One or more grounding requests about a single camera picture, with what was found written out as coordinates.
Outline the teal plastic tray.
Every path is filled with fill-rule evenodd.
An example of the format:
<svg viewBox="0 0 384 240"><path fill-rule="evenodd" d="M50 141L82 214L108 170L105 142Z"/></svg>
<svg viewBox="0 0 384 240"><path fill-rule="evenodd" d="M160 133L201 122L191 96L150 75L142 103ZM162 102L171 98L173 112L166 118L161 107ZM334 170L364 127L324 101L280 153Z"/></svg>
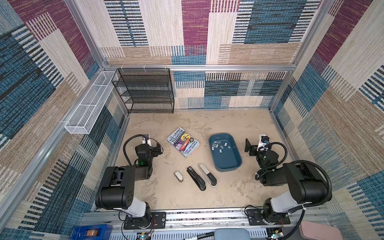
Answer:
<svg viewBox="0 0 384 240"><path fill-rule="evenodd" d="M234 171L242 165L243 161L233 136L227 133L215 134L210 136L209 144L222 140L228 141L231 148L223 153L211 151L215 168L219 172Z"/></svg>

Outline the small white mini stapler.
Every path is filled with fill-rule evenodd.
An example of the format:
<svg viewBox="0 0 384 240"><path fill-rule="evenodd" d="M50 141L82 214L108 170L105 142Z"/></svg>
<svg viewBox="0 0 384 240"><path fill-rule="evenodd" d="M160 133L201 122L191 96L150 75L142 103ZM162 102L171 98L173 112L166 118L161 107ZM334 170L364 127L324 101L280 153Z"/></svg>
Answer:
<svg viewBox="0 0 384 240"><path fill-rule="evenodd" d="M175 171L174 175L178 179L179 182L183 182L184 181L184 178L183 178L182 174L179 171Z"/></svg>

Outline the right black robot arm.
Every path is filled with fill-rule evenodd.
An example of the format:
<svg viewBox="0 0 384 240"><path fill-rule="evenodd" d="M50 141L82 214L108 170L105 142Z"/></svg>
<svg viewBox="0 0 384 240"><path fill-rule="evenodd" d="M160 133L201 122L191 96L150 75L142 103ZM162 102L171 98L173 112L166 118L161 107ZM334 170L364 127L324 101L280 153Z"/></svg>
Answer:
<svg viewBox="0 0 384 240"><path fill-rule="evenodd" d="M244 213L250 225L284 224L288 215L308 207L316 207L332 199L332 182L326 171L311 161L298 160L286 163L287 147L261 135L259 143L245 141L245 152L256 158L260 169L256 181L265 187L288 185L288 191L269 198L262 208L246 206Z"/></svg>

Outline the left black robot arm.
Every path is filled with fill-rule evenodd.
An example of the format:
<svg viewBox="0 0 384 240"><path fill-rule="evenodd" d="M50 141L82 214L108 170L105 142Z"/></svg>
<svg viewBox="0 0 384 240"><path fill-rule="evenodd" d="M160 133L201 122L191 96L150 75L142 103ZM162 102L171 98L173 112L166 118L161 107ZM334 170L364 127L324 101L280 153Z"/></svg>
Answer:
<svg viewBox="0 0 384 240"><path fill-rule="evenodd" d="M142 138L143 143L135 147L137 160L132 163L128 157L126 146L135 139ZM156 227L151 207L135 197L135 182L151 178L153 160L163 153L158 141L153 147L149 144L149 135L134 135L123 145L123 153L128 162L124 167L107 167L97 190L95 205L98 209L117 211L122 222L121 229L153 230Z"/></svg>

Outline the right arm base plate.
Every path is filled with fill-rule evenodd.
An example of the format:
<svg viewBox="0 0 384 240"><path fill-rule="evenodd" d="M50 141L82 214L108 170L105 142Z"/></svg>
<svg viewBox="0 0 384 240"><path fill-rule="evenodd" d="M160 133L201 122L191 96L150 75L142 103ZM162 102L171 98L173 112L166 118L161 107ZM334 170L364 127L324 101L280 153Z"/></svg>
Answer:
<svg viewBox="0 0 384 240"><path fill-rule="evenodd" d="M250 226L289 225L291 223L288 214L267 213L260 209L246 209L246 217Z"/></svg>

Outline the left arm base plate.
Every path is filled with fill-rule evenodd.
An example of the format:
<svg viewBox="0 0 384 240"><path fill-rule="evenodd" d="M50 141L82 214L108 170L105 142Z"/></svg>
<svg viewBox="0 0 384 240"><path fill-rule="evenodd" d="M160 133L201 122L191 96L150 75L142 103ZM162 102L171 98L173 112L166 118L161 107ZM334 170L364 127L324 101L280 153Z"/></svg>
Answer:
<svg viewBox="0 0 384 240"><path fill-rule="evenodd" d="M151 212L146 213L141 218L132 218L127 215L123 229L124 230L151 230L151 229L164 229L166 226L166 212Z"/></svg>

